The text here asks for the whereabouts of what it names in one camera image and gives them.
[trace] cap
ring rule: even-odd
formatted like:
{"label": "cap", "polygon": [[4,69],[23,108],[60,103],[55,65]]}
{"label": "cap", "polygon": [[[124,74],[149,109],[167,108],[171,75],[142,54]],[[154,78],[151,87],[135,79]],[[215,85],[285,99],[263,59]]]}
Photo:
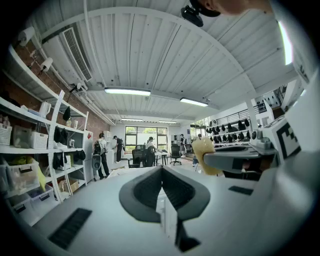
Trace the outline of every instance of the cap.
{"label": "cap", "polygon": [[199,13],[207,17],[218,17],[221,14],[219,11],[207,9],[201,3],[199,3],[199,0],[190,0],[190,4]]}

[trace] white basket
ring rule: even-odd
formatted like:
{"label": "white basket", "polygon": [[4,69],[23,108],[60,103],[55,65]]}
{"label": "white basket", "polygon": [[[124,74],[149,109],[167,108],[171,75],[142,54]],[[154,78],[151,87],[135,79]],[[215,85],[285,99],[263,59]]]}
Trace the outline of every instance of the white basket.
{"label": "white basket", "polygon": [[33,131],[31,133],[30,142],[31,142],[31,148],[36,150],[46,150],[48,135]]}
{"label": "white basket", "polygon": [[12,126],[4,126],[0,123],[0,145],[10,145]]}

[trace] desk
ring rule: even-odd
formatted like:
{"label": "desk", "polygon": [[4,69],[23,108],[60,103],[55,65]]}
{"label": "desk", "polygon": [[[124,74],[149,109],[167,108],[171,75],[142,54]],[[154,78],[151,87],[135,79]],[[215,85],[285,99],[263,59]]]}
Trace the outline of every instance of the desk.
{"label": "desk", "polygon": [[158,165],[158,156],[162,157],[162,165],[164,165],[164,164],[167,165],[166,156],[170,155],[170,153],[156,152],[156,153],[154,153],[154,155],[156,156],[156,159],[154,159],[153,166],[155,166],[156,164]]}

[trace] ceiling light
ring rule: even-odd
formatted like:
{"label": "ceiling light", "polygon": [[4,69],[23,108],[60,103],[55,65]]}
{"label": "ceiling light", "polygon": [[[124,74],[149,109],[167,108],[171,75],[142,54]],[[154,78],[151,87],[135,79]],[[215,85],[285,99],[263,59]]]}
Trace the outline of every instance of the ceiling light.
{"label": "ceiling light", "polygon": [[190,104],[198,105],[198,106],[201,106],[201,107],[207,107],[208,106],[207,103],[203,103],[203,102],[196,101],[196,100],[193,100],[193,99],[181,98],[180,101],[184,102],[184,103],[190,103]]}
{"label": "ceiling light", "polygon": [[288,65],[293,61],[293,48],[285,27],[280,21],[278,23],[279,23],[279,27],[280,27],[282,39],[283,39],[285,64]]}
{"label": "ceiling light", "polygon": [[142,95],[150,96],[151,91],[149,90],[138,90],[138,89],[126,89],[126,88],[104,88],[107,94],[129,94],[129,95]]}
{"label": "ceiling light", "polygon": [[176,124],[175,121],[159,121],[159,123],[168,123],[168,124]]}
{"label": "ceiling light", "polygon": [[132,119],[132,118],[121,118],[122,121],[137,121],[137,122],[142,122],[142,119]]}

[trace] storage basket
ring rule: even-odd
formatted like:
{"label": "storage basket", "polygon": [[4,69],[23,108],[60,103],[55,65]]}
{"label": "storage basket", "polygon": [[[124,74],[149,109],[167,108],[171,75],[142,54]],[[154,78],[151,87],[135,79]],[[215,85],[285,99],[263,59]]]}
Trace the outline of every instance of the storage basket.
{"label": "storage basket", "polygon": [[0,145],[10,145],[12,126],[0,123]]}
{"label": "storage basket", "polygon": [[30,146],[36,150],[46,150],[48,135],[33,131],[30,138]]}
{"label": "storage basket", "polygon": [[31,129],[15,125],[13,128],[13,145],[16,148],[30,148]]}

